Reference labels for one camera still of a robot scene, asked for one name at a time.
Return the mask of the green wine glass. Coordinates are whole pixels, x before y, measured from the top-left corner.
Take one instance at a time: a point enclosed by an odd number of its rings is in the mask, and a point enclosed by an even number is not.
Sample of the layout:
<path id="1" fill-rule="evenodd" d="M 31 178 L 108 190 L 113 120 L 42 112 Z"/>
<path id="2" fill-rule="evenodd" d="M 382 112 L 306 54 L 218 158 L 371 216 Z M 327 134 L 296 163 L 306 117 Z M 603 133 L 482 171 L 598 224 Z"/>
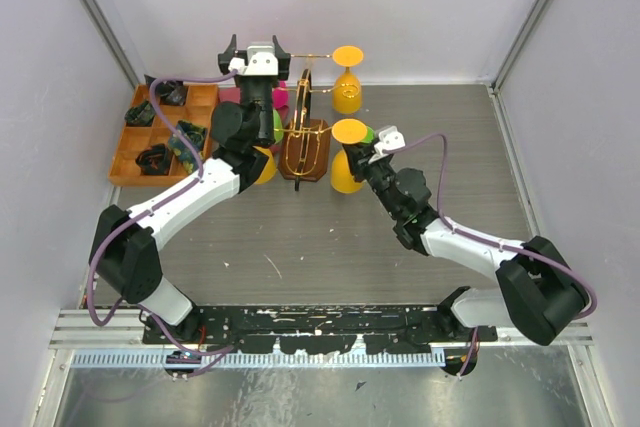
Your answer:
<path id="1" fill-rule="evenodd" d="M 375 138 L 375 132 L 371 127 L 367 127 L 367 132 L 365 137 L 362 139 L 363 143 L 369 144 L 371 143 Z"/>
<path id="2" fill-rule="evenodd" d="M 283 133 L 282 119 L 277 110 L 273 111 L 273 124 L 274 124 L 274 133 L 282 134 Z"/>

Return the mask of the orange wine glass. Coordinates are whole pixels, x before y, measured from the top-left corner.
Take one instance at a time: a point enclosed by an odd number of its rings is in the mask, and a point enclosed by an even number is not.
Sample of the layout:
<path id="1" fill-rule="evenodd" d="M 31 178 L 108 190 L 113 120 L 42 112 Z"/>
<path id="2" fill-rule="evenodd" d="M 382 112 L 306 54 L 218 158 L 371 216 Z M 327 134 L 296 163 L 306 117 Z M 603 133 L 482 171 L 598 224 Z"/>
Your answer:
<path id="1" fill-rule="evenodd" d="M 360 120 L 346 118 L 336 122 L 332 126 L 331 133 L 334 140 L 341 146 L 351 146 L 365 139 L 368 134 L 368 128 Z M 361 182 L 354 180 L 344 148 L 341 148 L 333 158 L 330 183 L 331 187 L 341 194 L 353 194 L 362 187 Z"/>
<path id="2" fill-rule="evenodd" d="M 344 68 L 332 88 L 333 108 L 343 115 L 354 114 L 362 105 L 362 88 L 352 68 L 364 60 L 364 53 L 359 47 L 344 45 L 334 50 L 332 60 Z"/>
<path id="3" fill-rule="evenodd" d="M 254 146 L 251 152 L 249 181 L 252 185 L 269 182 L 277 173 L 274 154 L 269 148 Z"/>

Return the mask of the gold wire wine glass rack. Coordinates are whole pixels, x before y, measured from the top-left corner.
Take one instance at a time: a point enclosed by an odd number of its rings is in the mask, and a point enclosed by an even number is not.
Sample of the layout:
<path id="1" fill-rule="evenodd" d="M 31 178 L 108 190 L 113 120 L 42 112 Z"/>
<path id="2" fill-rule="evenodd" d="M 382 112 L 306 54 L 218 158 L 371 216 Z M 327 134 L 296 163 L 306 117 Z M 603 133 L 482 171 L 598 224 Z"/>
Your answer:
<path id="1" fill-rule="evenodd" d="M 334 85 L 329 88 L 314 88 L 311 68 L 312 61 L 315 59 L 332 60 L 332 53 L 304 54 L 302 58 L 306 60 L 306 67 L 292 89 L 295 93 L 295 108 L 291 120 L 283 127 L 278 163 L 280 174 L 293 182 L 295 191 L 300 190 L 303 182 L 319 181 L 328 170 L 330 126 L 325 120 L 314 119 L 311 110 L 312 96 L 315 94 L 332 96 Z"/>

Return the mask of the orange wine glass back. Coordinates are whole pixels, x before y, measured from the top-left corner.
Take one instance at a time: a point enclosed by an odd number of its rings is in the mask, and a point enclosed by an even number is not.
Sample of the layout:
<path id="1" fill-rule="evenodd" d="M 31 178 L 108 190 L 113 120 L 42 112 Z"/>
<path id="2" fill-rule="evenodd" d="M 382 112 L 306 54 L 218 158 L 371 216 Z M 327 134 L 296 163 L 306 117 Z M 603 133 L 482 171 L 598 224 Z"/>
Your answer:
<path id="1" fill-rule="evenodd" d="M 269 182 L 277 173 L 274 154 L 269 148 L 254 146 L 251 152 L 249 181 L 252 185 Z"/>

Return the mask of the pink wine glass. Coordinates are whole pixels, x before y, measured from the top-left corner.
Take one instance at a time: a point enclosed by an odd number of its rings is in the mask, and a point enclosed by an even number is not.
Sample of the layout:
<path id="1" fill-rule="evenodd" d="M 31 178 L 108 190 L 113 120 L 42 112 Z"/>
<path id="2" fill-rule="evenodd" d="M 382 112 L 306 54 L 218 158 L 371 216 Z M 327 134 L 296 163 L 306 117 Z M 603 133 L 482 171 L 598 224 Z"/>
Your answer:
<path id="1" fill-rule="evenodd" d="M 288 105 L 289 93 L 285 81 L 279 81 L 272 91 L 273 107 L 280 111 Z"/>

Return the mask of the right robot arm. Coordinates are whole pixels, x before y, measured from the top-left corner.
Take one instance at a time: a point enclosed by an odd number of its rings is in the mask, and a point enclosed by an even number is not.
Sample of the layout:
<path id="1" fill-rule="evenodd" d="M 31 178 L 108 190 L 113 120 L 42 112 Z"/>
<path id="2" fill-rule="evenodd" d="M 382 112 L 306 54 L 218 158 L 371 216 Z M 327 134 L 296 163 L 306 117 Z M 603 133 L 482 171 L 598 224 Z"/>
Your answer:
<path id="1" fill-rule="evenodd" d="M 546 346 L 594 307 L 594 295 L 548 239 L 523 242 L 467 230 L 430 205 L 422 171 L 395 170 L 390 157 L 378 156 L 368 144 L 344 151 L 354 179 L 371 187 L 406 249 L 452 261 L 496 283 L 494 290 L 469 288 L 445 304 L 438 326 L 447 339 L 462 340 L 477 326 L 512 326 Z"/>

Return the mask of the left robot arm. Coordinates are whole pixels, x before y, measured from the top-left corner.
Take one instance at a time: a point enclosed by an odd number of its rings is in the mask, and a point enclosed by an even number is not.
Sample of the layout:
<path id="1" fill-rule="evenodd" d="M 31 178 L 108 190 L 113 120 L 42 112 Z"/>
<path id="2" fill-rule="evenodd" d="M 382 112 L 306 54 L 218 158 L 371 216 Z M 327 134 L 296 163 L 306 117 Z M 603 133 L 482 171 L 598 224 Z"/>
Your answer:
<path id="1" fill-rule="evenodd" d="M 196 304 L 163 274 L 160 252 L 182 228 L 259 179 L 276 142 L 273 91 L 288 79 L 290 61 L 277 39 L 244 49 L 232 39 L 218 56 L 218 79 L 233 80 L 240 99 L 214 108 L 210 136 L 217 148 L 211 157 L 203 159 L 174 129 L 195 156 L 194 173 L 128 210 L 111 205 L 98 219 L 87 281 L 105 281 L 121 301 L 146 311 L 178 343 L 194 340 L 201 321 Z"/>

